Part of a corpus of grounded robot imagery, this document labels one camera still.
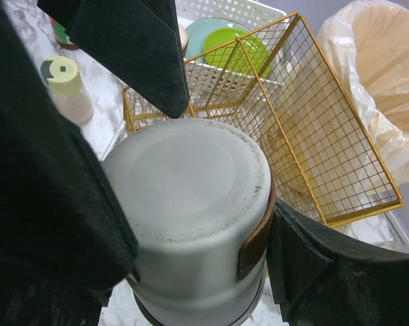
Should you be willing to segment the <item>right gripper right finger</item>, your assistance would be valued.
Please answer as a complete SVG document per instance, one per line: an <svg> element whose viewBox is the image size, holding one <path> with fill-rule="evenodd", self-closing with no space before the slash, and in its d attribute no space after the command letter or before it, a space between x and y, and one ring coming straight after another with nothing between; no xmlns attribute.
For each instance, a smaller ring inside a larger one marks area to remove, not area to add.
<svg viewBox="0 0 409 326"><path fill-rule="evenodd" d="M276 199L267 263L290 325L409 325L409 253L351 238Z"/></svg>

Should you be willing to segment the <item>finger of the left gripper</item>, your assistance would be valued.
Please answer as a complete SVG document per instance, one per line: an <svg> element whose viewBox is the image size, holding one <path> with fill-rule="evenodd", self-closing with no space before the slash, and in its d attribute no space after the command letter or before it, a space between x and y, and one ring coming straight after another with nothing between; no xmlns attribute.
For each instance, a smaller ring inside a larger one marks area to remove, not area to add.
<svg viewBox="0 0 409 326"><path fill-rule="evenodd" d="M38 1L81 50L170 118L190 95L174 1Z"/></svg>

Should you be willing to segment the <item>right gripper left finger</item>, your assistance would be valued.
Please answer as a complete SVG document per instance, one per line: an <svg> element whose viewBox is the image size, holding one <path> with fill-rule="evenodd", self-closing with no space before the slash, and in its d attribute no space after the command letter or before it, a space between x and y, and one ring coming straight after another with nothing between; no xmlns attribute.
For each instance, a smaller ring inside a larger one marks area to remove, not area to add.
<svg viewBox="0 0 409 326"><path fill-rule="evenodd" d="M97 325L137 247L0 2L0 325Z"/></svg>

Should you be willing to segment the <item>light blue flower plate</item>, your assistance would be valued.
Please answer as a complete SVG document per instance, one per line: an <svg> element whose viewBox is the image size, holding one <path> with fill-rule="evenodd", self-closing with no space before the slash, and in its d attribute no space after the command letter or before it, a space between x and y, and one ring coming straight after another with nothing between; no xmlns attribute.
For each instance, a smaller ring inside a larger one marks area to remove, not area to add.
<svg viewBox="0 0 409 326"><path fill-rule="evenodd" d="M185 59L190 59L201 54L206 38L213 31L228 27L235 27L235 23L223 18L203 18L191 23L186 28L188 34L188 46L185 53Z"/></svg>

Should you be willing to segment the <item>red sauce bottle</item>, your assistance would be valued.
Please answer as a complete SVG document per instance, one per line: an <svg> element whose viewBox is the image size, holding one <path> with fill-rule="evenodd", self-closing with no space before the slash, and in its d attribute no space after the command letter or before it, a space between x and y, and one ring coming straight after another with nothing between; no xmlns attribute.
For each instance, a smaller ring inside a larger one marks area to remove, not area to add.
<svg viewBox="0 0 409 326"><path fill-rule="evenodd" d="M79 48L70 40L69 36L65 33L65 27L55 21L52 17L49 17L49 20L57 44L67 50L78 50Z"/></svg>

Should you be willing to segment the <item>green fried egg plate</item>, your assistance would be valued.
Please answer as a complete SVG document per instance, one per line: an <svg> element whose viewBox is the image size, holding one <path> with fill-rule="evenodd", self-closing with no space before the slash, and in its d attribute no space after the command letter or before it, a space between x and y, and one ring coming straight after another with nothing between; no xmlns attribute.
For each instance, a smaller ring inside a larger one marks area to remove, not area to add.
<svg viewBox="0 0 409 326"><path fill-rule="evenodd" d="M240 29L222 28L213 31L203 44L204 58L209 65L226 68L229 71L254 76L263 66L262 77L270 73L266 61L270 52L255 35L245 36Z"/></svg>

